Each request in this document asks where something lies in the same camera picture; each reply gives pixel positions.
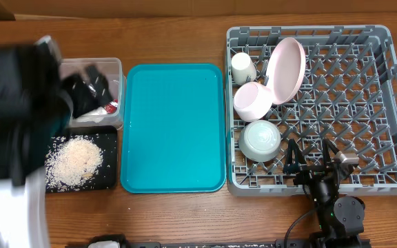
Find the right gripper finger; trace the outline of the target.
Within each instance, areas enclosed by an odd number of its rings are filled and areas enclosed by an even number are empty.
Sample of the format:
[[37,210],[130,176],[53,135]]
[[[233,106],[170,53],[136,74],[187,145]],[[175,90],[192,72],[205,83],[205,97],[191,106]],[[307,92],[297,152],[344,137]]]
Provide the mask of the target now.
[[301,167],[306,165],[307,162],[297,142],[294,139],[289,139],[287,153],[285,156],[285,164],[283,166],[283,173],[297,174],[301,171]]
[[330,154],[336,155],[339,149],[328,138],[322,140],[323,166],[326,168],[336,169],[337,161]]

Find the white napkin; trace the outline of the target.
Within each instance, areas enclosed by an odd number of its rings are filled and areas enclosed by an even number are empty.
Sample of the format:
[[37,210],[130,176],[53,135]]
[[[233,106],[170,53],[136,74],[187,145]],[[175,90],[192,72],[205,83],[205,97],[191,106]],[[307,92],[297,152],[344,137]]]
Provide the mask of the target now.
[[72,122],[75,122],[75,123],[84,123],[84,122],[99,123],[107,115],[108,115],[108,112],[103,107],[99,107],[99,108],[92,110],[91,112],[88,112],[87,114],[84,114],[78,118],[73,118]]

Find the red snack wrapper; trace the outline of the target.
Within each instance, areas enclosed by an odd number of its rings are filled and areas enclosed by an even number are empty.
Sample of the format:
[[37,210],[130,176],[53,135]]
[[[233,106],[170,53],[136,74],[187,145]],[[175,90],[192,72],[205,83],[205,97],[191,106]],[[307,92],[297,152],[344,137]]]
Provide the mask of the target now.
[[105,105],[103,109],[106,111],[107,114],[113,114],[117,111],[118,106],[119,106],[118,100],[114,99],[112,102]]

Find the grey bowl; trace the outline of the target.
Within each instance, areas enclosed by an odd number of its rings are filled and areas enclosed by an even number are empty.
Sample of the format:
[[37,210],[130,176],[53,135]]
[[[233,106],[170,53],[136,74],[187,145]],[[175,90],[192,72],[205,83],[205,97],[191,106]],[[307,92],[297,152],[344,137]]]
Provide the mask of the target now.
[[250,160],[267,162],[275,158],[281,147],[281,133],[269,121],[257,120],[243,128],[238,146]]

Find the rice pile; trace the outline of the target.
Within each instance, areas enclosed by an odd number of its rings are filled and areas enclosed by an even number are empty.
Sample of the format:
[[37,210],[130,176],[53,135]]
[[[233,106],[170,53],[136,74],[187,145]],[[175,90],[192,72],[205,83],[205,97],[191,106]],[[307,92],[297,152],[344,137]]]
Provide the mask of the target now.
[[103,150],[86,135],[56,137],[45,155],[45,183],[50,192],[80,191],[94,180]]

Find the pink bowl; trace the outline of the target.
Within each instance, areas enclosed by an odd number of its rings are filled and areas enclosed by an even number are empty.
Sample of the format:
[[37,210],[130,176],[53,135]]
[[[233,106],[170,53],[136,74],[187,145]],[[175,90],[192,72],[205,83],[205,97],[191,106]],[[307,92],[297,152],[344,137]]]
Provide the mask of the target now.
[[245,122],[263,118],[272,106],[272,91],[257,82],[242,85],[234,95],[233,106],[239,117]]

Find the pink plate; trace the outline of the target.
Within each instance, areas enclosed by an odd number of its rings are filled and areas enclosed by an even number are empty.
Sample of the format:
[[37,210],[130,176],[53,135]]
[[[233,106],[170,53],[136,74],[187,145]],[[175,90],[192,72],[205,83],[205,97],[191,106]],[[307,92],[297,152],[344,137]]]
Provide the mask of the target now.
[[272,91],[272,103],[290,101],[299,90],[305,75],[306,58],[302,45],[291,37],[274,48],[266,69],[266,87]]

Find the white cup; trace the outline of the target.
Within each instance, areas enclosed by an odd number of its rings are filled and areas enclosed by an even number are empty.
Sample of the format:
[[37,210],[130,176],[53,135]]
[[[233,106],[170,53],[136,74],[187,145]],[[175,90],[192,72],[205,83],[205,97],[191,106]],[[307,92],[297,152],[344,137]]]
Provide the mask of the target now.
[[231,72],[235,84],[243,85],[256,79],[256,68],[249,54],[236,53],[231,59]]

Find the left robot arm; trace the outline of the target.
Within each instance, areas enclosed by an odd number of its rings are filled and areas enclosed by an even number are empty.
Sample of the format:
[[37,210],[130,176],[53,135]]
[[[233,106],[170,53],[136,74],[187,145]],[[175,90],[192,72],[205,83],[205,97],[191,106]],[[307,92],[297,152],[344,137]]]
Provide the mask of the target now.
[[45,155],[73,118],[112,101],[95,66],[61,78],[54,40],[0,45],[0,247],[49,247]]

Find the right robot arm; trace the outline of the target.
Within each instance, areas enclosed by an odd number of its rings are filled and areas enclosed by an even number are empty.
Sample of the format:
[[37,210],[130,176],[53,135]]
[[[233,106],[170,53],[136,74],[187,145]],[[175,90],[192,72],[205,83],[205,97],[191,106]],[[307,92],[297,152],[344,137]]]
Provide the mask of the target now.
[[355,196],[341,196],[340,183],[352,174],[359,164],[353,152],[343,152],[329,139],[322,140],[321,165],[308,165],[296,141],[288,141],[284,174],[294,174],[295,185],[303,187],[304,194],[314,208],[295,220],[286,231],[283,246],[288,247],[293,228],[302,219],[317,214],[320,231],[309,235],[304,247],[370,247],[361,240],[364,232],[365,204]]

